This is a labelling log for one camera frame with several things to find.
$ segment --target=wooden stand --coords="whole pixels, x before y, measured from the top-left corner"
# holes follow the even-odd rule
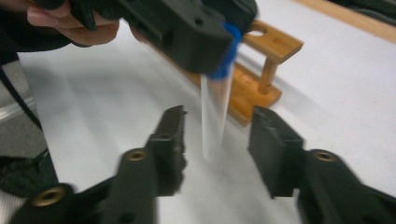
[[[272,85],[277,67],[298,52],[303,42],[287,35],[262,21],[254,21],[243,42],[266,56],[260,76],[257,76],[240,63],[233,70],[233,86],[231,89],[229,113],[243,126],[252,119],[253,106],[269,107],[279,100],[281,91]],[[184,72],[186,77],[196,85],[200,85],[200,77]]]

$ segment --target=black cable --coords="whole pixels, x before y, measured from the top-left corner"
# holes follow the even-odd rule
[[[11,81],[8,79],[6,73],[4,72],[3,68],[0,69],[0,79],[3,82],[4,86],[7,88],[9,94],[14,98],[14,100],[18,103],[18,105],[22,108],[22,110],[25,112],[27,117],[37,126],[38,129],[43,131],[40,121],[38,118],[35,116],[35,114],[32,112],[32,110],[29,108],[29,106],[23,101],[21,98],[20,94],[18,93],[17,90],[15,90],[14,86],[12,85]]]

